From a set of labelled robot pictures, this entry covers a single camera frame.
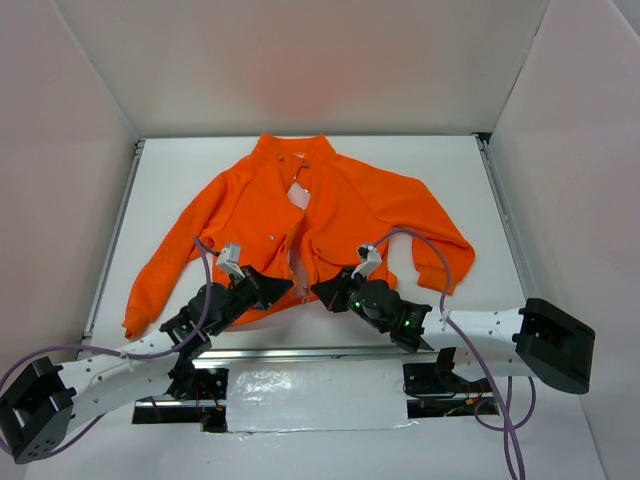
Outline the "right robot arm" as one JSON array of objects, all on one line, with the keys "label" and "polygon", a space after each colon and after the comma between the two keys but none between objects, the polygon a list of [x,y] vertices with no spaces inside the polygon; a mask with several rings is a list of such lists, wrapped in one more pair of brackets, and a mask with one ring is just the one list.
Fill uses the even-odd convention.
[{"label": "right robot arm", "polygon": [[574,395],[589,390],[596,333],[544,299],[502,311],[453,311],[444,319],[349,267],[311,290],[328,311],[352,312],[406,352],[437,352],[435,379],[446,391],[484,378],[475,351],[496,376],[534,377]]}]

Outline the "orange zip jacket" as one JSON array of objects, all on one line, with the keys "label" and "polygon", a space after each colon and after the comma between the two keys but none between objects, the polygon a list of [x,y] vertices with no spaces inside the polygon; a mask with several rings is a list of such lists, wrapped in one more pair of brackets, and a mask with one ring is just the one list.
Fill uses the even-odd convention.
[{"label": "orange zip jacket", "polygon": [[315,284],[356,264],[359,246],[385,251],[385,235],[396,227],[417,233],[419,286],[453,292],[475,252],[420,180],[344,156],[322,135],[262,135],[191,201],[142,268],[125,309],[125,335],[139,337],[159,317],[199,244],[238,244],[242,264],[293,281],[275,305],[284,310],[312,301]]}]

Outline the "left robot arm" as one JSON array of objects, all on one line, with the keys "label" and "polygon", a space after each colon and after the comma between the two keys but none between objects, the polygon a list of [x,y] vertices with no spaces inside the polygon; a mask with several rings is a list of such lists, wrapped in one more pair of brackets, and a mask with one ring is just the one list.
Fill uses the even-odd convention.
[{"label": "left robot arm", "polygon": [[84,346],[88,357],[54,363],[44,349],[2,378],[1,433],[17,464],[54,455],[66,436],[87,422],[138,400],[189,396],[196,386],[192,362],[246,312],[267,310],[293,286],[252,267],[224,286],[211,282],[158,330],[118,349]]}]

